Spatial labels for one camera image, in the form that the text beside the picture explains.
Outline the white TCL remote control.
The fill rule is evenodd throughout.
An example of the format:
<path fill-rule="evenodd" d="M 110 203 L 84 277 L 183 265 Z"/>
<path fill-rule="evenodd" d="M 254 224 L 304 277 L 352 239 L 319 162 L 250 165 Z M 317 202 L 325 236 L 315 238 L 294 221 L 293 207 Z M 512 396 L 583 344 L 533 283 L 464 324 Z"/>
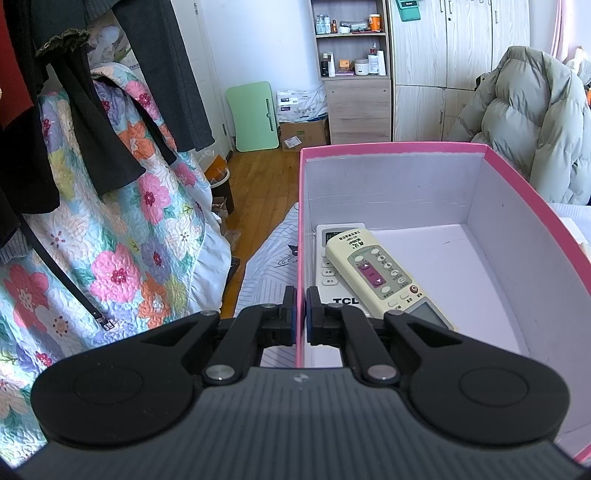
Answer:
<path fill-rule="evenodd" d="M 359 298 L 325 255 L 325 246 L 329 239 L 344 231 L 363 227 L 365 227 L 363 223 L 319 224 L 317 226 L 315 229 L 315 286 L 318 287 L 322 303 L 354 306 L 368 316 L 369 312 L 365 306 L 360 303 Z"/>

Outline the long cream remote control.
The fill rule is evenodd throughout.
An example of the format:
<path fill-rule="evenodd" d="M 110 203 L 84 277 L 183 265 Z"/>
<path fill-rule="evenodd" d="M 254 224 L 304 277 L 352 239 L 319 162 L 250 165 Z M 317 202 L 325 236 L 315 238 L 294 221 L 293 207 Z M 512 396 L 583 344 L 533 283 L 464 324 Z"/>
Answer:
<path fill-rule="evenodd" d="M 370 316 L 381 318 L 398 311 L 456 329 L 370 230 L 353 228 L 332 235 L 325 243 L 325 255 Z"/>

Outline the pink storage box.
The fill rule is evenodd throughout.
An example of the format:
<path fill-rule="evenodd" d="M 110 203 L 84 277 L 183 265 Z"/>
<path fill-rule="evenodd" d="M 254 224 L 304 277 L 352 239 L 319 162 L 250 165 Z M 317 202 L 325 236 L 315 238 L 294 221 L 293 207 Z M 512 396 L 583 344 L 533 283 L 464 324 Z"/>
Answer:
<path fill-rule="evenodd" d="M 301 152 L 297 288 L 315 285 L 318 225 L 362 223 L 464 335 L 566 381 L 557 442 L 590 458 L 590 262 L 499 155 L 471 143 L 332 145 Z"/>

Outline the floral quilt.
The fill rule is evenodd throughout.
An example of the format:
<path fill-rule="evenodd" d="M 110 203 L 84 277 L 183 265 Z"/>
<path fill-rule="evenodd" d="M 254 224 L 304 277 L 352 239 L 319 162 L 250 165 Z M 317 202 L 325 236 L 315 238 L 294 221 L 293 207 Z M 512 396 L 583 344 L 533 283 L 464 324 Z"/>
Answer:
<path fill-rule="evenodd" d="M 60 205 L 27 222 L 74 289 L 36 253 L 1 268 L 1 456 L 11 466 L 45 443 L 30 403 L 40 373 L 68 356 L 218 309 L 228 275 L 230 248 L 201 168 L 211 153 L 176 148 L 148 87 L 126 66 L 106 63 L 92 76 L 116 136 L 143 173 L 99 195 L 68 96 L 41 98 Z"/>

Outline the small trash bin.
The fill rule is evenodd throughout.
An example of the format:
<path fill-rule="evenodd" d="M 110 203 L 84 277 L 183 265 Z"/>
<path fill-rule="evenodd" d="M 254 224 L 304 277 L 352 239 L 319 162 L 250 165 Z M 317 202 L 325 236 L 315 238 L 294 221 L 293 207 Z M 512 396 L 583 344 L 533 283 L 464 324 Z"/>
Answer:
<path fill-rule="evenodd" d="M 216 155 L 211 165 L 205 170 L 205 176 L 211 184 L 212 195 L 215 198 L 224 199 L 228 213 L 232 214 L 235 210 L 235 201 L 229 183 L 230 171 L 226 160 L 221 155 Z"/>

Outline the cardboard box on floor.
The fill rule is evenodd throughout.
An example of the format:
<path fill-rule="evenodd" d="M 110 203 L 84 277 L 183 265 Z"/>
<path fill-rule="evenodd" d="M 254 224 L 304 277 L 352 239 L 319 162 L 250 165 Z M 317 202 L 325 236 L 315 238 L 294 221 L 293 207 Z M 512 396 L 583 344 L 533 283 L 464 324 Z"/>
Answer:
<path fill-rule="evenodd" d="M 280 146 L 286 152 L 329 144 L 328 119 L 280 123 Z"/>

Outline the green folding table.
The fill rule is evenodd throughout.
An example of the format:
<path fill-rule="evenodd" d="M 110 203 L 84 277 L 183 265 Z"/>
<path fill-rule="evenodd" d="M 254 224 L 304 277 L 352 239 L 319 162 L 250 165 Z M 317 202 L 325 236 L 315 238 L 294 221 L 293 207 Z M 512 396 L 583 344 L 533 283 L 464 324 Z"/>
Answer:
<path fill-rule="evenodd" d="M 228 88 L 225 98 L 235 124 L 235 148 L 239 152 L 273 150 L 280 146 L 269 82 Z"/>

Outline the white printed packages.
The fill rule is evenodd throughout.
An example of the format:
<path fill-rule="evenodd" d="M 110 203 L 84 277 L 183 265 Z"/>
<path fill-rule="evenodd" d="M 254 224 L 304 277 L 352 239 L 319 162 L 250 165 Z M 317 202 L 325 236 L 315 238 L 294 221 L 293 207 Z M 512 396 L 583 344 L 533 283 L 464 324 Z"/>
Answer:
<path fill-rule="evenodd" d="M 277 90 L 276 119 L 280 123 L 315 121 L 328 115 L 325 88 L 312 90 Z"/>

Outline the white jar on shelf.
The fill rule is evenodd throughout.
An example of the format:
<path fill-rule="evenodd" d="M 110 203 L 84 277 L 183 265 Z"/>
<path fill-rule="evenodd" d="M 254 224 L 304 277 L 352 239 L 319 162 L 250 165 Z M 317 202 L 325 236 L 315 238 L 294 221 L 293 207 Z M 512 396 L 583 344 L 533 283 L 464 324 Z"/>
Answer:
<path fill-rule="evenodd" d="M 370 74 L 369 59 L 356 59 L 353 63 L 353 70 L 355 70 L 356 76 L 368 76 Z"/>

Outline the light wood wardrobe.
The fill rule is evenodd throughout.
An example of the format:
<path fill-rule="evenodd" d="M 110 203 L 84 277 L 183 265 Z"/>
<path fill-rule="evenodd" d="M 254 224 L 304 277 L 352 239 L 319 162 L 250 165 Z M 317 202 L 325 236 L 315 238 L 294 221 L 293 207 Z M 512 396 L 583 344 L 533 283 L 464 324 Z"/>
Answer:
<path fill-rule="evenodd" d="M 511 46 L 530 44 L 530 3 L 419 1 L 421 19 L 403 22 L 389 4 L 394 68 L 394 141 L 441 141 Z"/>

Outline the wooden open shelf unit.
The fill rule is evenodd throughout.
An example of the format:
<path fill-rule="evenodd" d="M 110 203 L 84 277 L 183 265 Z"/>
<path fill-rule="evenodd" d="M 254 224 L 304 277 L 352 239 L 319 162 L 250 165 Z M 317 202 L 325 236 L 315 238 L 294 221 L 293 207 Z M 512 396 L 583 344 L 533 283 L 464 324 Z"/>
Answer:
<path fill-rule="evenodd" d="M 394 84 L 388 2 L 311 1 L 308 5 L 331 142 L 391 141 Z"/>

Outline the grey puffer jacket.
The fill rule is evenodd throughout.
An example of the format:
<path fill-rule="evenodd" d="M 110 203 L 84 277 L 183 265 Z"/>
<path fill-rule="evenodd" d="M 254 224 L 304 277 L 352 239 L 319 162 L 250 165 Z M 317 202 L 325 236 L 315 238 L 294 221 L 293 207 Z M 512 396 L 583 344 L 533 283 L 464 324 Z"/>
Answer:
<path fill-rule="evenodd" d="M 549 203 L 590 202 L 590 63 L 577 71 L 512 46 L 476 89 L 449 134 L 486 144 Z"/>

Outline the hanging dark clothes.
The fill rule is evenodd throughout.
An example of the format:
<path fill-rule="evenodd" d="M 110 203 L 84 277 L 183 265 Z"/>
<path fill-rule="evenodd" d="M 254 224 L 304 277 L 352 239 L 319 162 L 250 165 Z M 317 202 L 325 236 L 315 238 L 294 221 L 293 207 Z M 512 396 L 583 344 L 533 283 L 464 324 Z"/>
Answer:
<path fill-rule="evenodd" d="M 69 99 L 74 134 L 99 195 L 145 171 L 128 152 L 99 99 L 88 63 L 89 26 L 112 12 L 180 152 L 214 143 L 173 7 L 168 1 L 4 1 L 1 4 L 1 241 L 23 214 L 60 205 L 48 128 L 38 100 L 54 70 Z"/>

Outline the orange bottle on shelf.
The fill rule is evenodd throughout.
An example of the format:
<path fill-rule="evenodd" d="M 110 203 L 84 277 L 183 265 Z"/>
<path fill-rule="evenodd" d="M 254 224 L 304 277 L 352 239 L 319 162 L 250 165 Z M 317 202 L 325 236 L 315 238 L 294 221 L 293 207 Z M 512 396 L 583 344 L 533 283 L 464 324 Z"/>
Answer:
<path fill-rule="evenodd" d="M 368 18 L 369 28 L 372 32 L 381 32 L 382 31 L 382 17 L 380 14 L 370 14 Z"/>

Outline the teal hanging organizer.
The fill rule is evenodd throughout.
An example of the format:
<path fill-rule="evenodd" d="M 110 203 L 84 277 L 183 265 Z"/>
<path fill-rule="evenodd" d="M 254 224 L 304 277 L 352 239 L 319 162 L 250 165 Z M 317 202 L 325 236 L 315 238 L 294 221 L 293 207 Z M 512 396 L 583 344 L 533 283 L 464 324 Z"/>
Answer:
<path fill-rule="evenodd" d="M 396 0 L 396 4 L 403 22 L 418 21 L 421 19 L 418 0 Z"/>

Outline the pink curtain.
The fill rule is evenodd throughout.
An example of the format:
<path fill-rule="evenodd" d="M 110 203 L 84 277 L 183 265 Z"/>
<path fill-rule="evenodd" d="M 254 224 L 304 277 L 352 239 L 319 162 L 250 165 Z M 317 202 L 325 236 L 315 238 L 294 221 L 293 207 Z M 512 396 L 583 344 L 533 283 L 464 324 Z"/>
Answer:
<path fill-rule="evenodd" d="M 567 1 L 557 0 L 550 54 L 559 61 L 564 61 L 568 56 L 568 45 L 565 33 L 567 30 L 567 13 Z"/>

